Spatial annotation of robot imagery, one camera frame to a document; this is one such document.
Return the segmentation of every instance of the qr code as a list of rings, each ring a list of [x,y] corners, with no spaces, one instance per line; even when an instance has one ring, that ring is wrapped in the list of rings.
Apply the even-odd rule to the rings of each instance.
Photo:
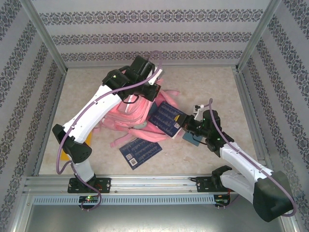
[[[132,159],[133,157],[131,156],[131,154],[126,155],[127,160]]]
[[[134,166],[134,165],[136,165],[137,164],[137,162],[136,162],[136,159],[131,159],[131,160],[129,160],[129,162],[130,162],[130,164],[132,165],[132,166]]]

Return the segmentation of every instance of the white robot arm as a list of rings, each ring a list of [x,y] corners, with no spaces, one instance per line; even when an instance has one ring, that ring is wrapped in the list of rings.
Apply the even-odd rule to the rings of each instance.
[[[222,131],[218,113],[211,110],[211,107],[203,112],[202,121],[197,121],[193,115],[186,114],[177,116],[175,120],[193,136],[203,136],[205,138],[203,144],[207,145],[210,151],[228,161],[241,173],[236,173],[228,166],[214,170],[211,181],[215,188],[227,188],[237,192],[250,201],[258,215],[267,222],[292,209],[295,213],[295,203],[290,197],[292,191],[286,175],[264,167],[246,154]]]
[[[153,63],[146,59],[137,56],[131,66],[123,67],[119,70],[109,72],[106,78],[102,81],[103,84],[92,99],[85,107],[69,122],[63,126],[56,124],[53,127],[53,133],[60,143],[64,135],[72,127],[67,139],[64,142],[63,150],[69,155],[74,170],[78,176],[84,181],[89,182],[95,174],[89,162],[89,156],[92,149],[84,143],[91,130],[99,123],[100,120],[118,103],[126,99],[130,95],[141,95],[149,101],[153,101],[160,91],[160,86],[155,82],[162,74],[162,69],[157,70]],[[126,91],[119,91],[116,94],[109,94],[104,98],[96,101],[99,96],[102,96],[114,89],[119,89],[124,86],[131,86],[145,79],[151,78],[148,82],[135,88]],[[73,125],[76,118],[90,104],[95,102],[84,114],[81,115],[77,123]]]

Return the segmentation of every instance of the beige floor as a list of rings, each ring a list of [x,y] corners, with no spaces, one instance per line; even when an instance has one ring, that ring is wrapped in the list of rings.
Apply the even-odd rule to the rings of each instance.
[[[73,118],[94,95],[101,80],[110,69],[70,69],[68,71],[54,124],[63,125]],[[244,151],[256,158],[248,125],[241,106],[235,80],[230,68],[164,67],[163,89],[181,92],[175,99],[180,109],[192,113],[193,105],[207,104],[213,98],[223,130],[235,139]],[[228,164],[211,153],[206,146],[196,147],[181,137],[160,142],[163,150],[132,170],[119,147],[109,143],[124,135],[123,132],[102,130],[94,134],[90,161],[97,174],[208,174]],[[51,134],[46,147],[40,174],[56,174],[58,143]],[[71,174],[70,167],[65,174]]]

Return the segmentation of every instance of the blue book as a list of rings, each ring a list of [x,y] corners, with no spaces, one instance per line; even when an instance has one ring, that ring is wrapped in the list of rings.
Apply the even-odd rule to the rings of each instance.
[[[181,110],[164,101],[159,105],[157,111],[150,116],[148,121],[174,139],[181,130],[181,127],[175,121],[175,117],[180,114],[183,114]]]
[[[152,156],[162,151],[158,143],[152,143],[143,139],[135,139],[120,148],[120,152],[132,170],[138,168]]]

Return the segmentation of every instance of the patterned wall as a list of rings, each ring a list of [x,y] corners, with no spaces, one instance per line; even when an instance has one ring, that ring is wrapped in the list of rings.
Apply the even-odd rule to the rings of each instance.
[[[0,232],[33,174],[62,74],[17,0],[0,0]]]
[[[309,231],[309,1],[283,0],[243,69],[274,170],[285,172]]]
[[[34,0],[68,67],[237,64],[269,0]]]

